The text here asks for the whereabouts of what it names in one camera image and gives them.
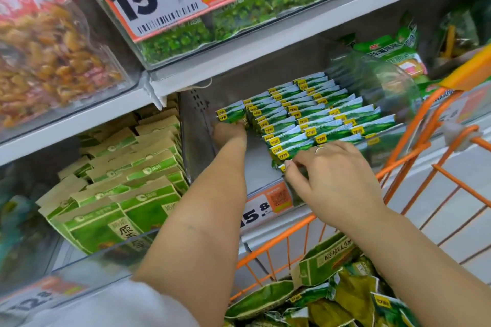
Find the store shelf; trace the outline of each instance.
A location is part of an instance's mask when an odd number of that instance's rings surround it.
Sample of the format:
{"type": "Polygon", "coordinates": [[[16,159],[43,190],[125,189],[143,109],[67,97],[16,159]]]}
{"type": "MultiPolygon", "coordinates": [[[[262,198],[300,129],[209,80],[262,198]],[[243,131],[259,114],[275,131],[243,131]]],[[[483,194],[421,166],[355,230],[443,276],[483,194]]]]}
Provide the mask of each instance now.
{"type": "Polygon", "coordinates": [[[329,0],[196,56],[151,72],[157,96],[224,73],[399,0],[329,0]]]}
{"type": "Polygon", "coordinates": [[[46,113],[2,133],[6,141],[0,141],[0,166],[152,102],[160,103],[144,73],[137,86],[95,106],[75,113],[71,106],[46,113]]]}

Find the white sleeve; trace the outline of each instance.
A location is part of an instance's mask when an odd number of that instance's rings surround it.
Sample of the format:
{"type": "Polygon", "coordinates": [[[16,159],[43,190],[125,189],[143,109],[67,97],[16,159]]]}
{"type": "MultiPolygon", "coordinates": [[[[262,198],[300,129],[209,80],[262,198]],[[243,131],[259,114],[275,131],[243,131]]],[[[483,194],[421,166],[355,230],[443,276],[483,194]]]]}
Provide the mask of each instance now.
{"type": "Polygon", "coordinates": [[[145,283],[121,281],[63,308],[37,314],[28,327],[199,327],[181,303],[145,283]]]}

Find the barcode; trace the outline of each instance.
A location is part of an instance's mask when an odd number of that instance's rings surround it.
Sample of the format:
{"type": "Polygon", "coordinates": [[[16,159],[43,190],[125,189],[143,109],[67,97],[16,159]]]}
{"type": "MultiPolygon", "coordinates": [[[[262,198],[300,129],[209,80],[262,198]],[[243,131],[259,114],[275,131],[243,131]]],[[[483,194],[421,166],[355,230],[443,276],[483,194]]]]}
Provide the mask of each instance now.
{"type": "Polygon", "coordinates": [[[161,29],[162,27],[168,26],[174,22],[179,21],[184,16],[189,14],[194,14],[198,12],[198,3],[191,3],[186,7],[176,9],[174,12],[163,14],[156,19],[146,22],[137,27],[140,34],[153,32],[155,30],[161,29]]]}

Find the hand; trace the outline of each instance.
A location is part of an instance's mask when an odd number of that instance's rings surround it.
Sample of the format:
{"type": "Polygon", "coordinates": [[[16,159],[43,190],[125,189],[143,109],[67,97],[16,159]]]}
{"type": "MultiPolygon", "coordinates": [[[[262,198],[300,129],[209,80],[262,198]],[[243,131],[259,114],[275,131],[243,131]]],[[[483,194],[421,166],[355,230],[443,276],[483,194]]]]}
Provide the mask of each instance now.
{"type": "Polygon", "coordinates": [[[247,134],[243,121],[241,120],[236,124],[218,122],[213,126],[212,138],[219,148],[222,148],[233,138],[240,138],[244,142],[247,142],[247,134]]]}
{"type": "Polygon", "coordinates": [[[287,162],[286,178],[300,198],[321,221],[340,231],[349,232],[360,220],[388,210],[377,178],[352,144],[334,141],[300,151],[287,162]],[[309,180],[297,164],[307,168],[309,180]]]}

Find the forearm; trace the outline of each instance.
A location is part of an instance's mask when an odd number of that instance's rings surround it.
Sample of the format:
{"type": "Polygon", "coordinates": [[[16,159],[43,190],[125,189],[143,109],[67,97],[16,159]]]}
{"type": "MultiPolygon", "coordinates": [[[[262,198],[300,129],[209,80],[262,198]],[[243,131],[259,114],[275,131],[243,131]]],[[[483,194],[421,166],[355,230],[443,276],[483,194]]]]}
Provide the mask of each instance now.
{"type": "Polygon", "coordinates": [[[135,280],[185,305],[201,327],[223,322],[246,203],[246,142],[230,140],[167,219],[135,280]]]}
{"type": "Polygon", "coordinates": [[[346,234],[370,257],[424,326],[484,326],[491,290],[390,210],[363,218],[346,234]]]}

